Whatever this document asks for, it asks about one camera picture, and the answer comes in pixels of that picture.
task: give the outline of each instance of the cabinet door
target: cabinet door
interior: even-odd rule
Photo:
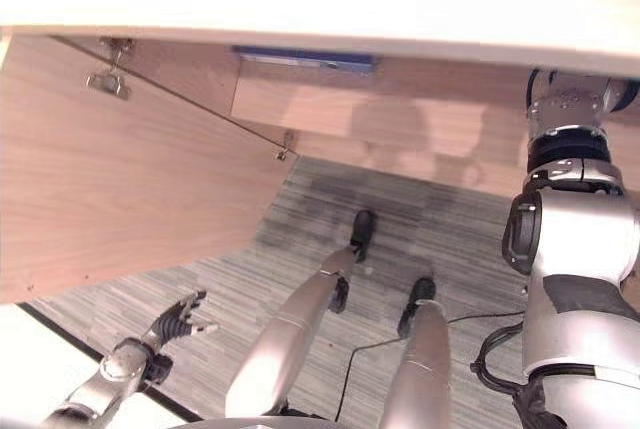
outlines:
[[[14,37],[0,72],[0,300],[30,299],[245,246],[295,157],[107,66]]]

